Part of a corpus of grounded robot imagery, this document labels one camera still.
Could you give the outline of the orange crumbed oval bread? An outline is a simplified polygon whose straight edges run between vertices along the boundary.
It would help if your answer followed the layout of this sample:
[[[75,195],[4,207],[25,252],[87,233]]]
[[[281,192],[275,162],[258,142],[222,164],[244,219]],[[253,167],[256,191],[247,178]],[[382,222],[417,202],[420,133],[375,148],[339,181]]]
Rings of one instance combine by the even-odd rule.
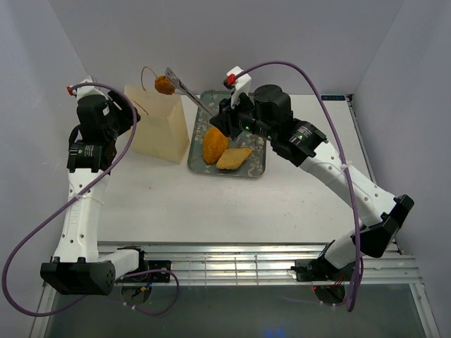
[[[207,165],[215,164],[228,148],[228,138],[216,128],[211,127],[204,135],[202,142],[202,155]]]

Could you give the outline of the pale bread piece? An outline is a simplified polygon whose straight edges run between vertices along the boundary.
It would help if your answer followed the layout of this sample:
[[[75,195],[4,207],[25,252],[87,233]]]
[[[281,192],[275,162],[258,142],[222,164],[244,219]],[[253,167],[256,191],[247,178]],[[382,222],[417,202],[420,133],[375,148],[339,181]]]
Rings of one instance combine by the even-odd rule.
[[[220,170],[237,170],[250,156],[250,148],[227,149],[216,163]]]

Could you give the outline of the small round bread piece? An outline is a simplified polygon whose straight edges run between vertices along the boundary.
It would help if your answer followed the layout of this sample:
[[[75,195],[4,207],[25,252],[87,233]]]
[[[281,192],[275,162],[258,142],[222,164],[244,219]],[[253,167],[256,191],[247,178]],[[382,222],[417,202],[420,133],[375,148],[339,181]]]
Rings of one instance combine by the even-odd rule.
[[[154,88],[160,94],[172,95],[175,87],[165,75],[158,76],[154,81]]]

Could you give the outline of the beige paper bag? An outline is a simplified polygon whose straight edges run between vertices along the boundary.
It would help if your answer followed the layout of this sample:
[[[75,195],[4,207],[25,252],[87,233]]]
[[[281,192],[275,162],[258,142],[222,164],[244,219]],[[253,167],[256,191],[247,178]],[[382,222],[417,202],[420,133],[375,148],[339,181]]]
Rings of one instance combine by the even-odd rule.
[[[140,114],[131,149],[142,155],[180,164],[190,139],[181,95],[127,84],[124,94]]]

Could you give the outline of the metal tongs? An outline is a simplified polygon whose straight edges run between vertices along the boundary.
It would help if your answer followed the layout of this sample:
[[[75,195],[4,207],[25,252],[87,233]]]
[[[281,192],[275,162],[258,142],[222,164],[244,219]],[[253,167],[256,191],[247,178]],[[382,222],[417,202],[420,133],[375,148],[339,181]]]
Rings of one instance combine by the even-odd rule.
[[[198,108],[208,113],[211,117],[214,117],[216,115],[210,107],[208,107],[199,97],[197,97],[181,82],[180,78],[172,71],[171,68],[167,67],[165,76],[175,89],[186,95]]]

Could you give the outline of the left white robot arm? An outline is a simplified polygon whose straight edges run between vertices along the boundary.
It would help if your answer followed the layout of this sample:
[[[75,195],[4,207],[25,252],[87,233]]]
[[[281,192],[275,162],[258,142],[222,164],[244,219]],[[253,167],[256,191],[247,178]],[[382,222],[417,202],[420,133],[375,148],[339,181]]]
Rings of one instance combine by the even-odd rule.
[[[94,86],[79,87],[79,120],[69,137],[69,207],[66,209],[58,246],[41,278],[65,295],[108,295],[114,282],[127,274],[142,281],[149,264],[137,249],[120,249],[99,257],[98,227],[111,165],[116,159],[116,140],[139,120],[138,114],[117,94],[102,93]]]

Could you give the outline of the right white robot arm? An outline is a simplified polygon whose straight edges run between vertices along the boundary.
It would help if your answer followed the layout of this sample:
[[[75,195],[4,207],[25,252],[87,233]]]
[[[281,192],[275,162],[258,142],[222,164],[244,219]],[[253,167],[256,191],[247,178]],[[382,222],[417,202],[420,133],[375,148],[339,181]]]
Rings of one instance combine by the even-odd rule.
[[[320,180],[357,212],[358,230],[327,244],[317,259],[296,265],[306,280],[334,280],[364,255],[380,258],[414,206],[408,195],[394,196],[342,163],[322,131],[294,117],[290,96],[276,85],[261,86],[252,97],[241,94],[237,104],[222,100],[210,122],[232,139],[249,132],[268,140],[276,154]]]

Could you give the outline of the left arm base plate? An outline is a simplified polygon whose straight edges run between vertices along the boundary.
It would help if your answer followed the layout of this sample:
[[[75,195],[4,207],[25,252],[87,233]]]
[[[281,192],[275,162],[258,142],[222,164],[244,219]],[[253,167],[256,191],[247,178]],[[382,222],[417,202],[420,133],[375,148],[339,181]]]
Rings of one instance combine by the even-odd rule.
[[[144,272],[146,270],[171,270],[171,261],[148,261],[143,260],[140,264],[138,269],[134,271],[134,273],[138,272]],[[131,280],[133,282],[160,282],[160,283],[167,283],[170,281],[171,276],[168,273],[165,272],[157,272],[157,273],[151,273],[147,275],[139,275],[131,277]]]

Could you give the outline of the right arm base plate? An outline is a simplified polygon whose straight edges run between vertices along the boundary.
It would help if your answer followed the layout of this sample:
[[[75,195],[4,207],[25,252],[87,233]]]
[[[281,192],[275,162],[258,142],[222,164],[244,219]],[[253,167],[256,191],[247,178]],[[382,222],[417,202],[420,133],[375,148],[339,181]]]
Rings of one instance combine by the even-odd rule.
[[[336,268],[325,259],[297,259],[290,269],[295,272],[298,282],[349,281],[354,272],[354,263]]]

